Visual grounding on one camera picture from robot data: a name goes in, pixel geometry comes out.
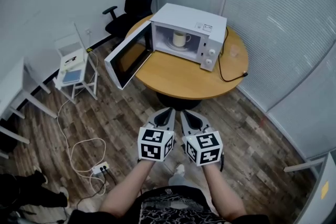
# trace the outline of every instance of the microwave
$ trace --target microwave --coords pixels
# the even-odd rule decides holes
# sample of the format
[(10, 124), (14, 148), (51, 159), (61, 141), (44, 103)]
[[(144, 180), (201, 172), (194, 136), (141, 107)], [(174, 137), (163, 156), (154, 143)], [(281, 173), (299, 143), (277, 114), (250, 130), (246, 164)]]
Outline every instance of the microwave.
[[(224, 43), (226, 22), (222, 16), (167, 3), (105, 58), (105, 67), (119, 89), (156, 50), (212, 71)], [(187, 36), (183, 46), (174, 44), (176, 34)]]

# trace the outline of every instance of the black office chair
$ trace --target black office chair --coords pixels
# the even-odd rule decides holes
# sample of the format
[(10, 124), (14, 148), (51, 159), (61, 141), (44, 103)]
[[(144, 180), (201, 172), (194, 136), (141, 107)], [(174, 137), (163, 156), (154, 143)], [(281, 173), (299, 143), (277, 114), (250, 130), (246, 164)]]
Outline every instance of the black office chair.
[(111, 13), (113, 21), (105, 27), (105, 30), (113, 36), (125, 38), (127, 32), (135, 23), (152, 14), (151, 3), (152, 0), (126, 0), (126, 13), (118, 18), (114, 14), (114, 9), (117, 6), (108, 8), (103, 14)]

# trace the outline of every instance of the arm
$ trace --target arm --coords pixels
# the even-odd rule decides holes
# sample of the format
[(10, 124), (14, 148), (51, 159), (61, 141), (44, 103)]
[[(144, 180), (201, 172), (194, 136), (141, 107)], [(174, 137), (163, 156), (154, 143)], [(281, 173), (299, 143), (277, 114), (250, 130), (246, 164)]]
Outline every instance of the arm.
[(219, 215), (227, 221), (246, 215), (242, 199), (230, 188), (216, 164), (204, 165), (202, 168)]
[(99, 211), (110, 213), (117, 218), (125, 215), (137, 198), (154, 163), (146, 159), (140, 161), (128, 176), (109, 192)]
[(114, 10), (115, 10), (116, 8), (117, 8), (117, 6), (110, 7), (110, 8), (108, 8), (107, 10), (104, 10), (104, 11), (103, 11), (103, 14), (111, 13), (111, 16), (112, 16), (112, 18), (113, 18), (113, 20), (114, 20), (114, 19), (117, 18), (117, 17), (115, 16), (115, 14), (114, 14)]

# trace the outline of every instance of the shoe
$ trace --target shoe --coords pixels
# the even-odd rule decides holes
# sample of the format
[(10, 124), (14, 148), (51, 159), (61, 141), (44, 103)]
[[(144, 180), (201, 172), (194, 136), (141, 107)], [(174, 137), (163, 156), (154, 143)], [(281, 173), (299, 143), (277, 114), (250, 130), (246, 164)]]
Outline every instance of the shoe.
[(44, 173), (42, 173), (41, 168), (40, 168), (39, 166), (34, 165), (34, 166), (33, 166), (33, 169), (34, 169), (34, 171), (38, 171), (38, 172), (40, 172), (41, 174), (43, 174), (44, 179), (46, 180), (46, 181), (44, 182), (44, 184), (48, 184), (48, 182), (49, 182), (48, 177), (47, 177)]
[(175, 168), (174, 175), (184, 176), (184, 174), (185, 174), (184, 165), (183, 164), (177, 165), (177, 167)]
[(70, 208), (70, 203), (69, 203), (69, 192), (65, 187), (60, 187), (59, 192), (63, 193), (65, 197), (67, 197), (67, 206), (65, 207), (66, 209)]

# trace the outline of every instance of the book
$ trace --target book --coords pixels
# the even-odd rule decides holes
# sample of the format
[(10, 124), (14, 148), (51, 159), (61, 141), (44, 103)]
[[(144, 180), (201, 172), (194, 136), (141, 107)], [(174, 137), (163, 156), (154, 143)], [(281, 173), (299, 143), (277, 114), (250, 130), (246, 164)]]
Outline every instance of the book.
[(66, 72), (64, 78), (63, 78), (63, 83), (72, 83), (72, 82), (77, 82), (79, 81), (81, 74), (81, 70), (74, 70), (74, 71), (68, 71)]

